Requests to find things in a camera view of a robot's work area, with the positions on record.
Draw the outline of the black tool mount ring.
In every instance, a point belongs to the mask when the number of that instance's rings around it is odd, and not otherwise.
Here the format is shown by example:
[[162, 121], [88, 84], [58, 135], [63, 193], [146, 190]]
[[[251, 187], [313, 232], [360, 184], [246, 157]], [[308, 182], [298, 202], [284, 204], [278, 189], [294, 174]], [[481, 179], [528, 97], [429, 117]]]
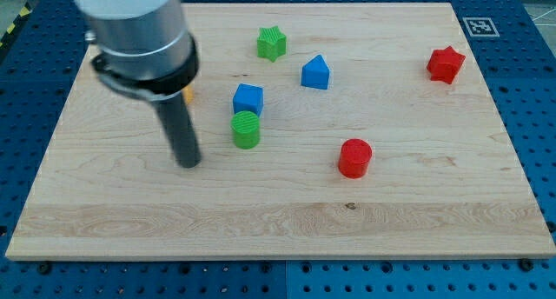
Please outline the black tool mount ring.
[[190, 53], [184, 63], [172, 73], [149, 80], [134, 80], [114, 72], [104, 53], [95, 56], [90, 64], [99, 80], [116, 94], [135, 100], [158, 100], [181, 92], [195, 79], [200, 67], [196, 41], [190, 37]]

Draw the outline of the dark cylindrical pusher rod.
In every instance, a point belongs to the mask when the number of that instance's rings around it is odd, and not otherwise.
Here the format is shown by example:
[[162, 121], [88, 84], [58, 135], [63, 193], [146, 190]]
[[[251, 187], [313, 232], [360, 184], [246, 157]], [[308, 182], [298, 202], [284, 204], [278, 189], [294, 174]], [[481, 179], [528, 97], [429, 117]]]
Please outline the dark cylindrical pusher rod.
[[183, 168], [193, 168], [199, 164], [202, 154], [182, 92], [177, 91], [170, 95], [157, 94], [152, 100], [152, 106], [176, 162]]

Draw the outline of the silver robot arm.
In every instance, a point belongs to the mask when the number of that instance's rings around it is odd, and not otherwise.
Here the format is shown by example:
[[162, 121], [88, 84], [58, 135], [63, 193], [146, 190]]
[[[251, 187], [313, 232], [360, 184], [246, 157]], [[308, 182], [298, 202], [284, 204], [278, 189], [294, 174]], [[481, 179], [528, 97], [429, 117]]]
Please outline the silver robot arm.
[[176, 162], [202, 159], [184, 90], [200, 61], [181, 0], [73, 0], [99, 50], [91, 63], [98, 79], [120, 96], [156, 111]]

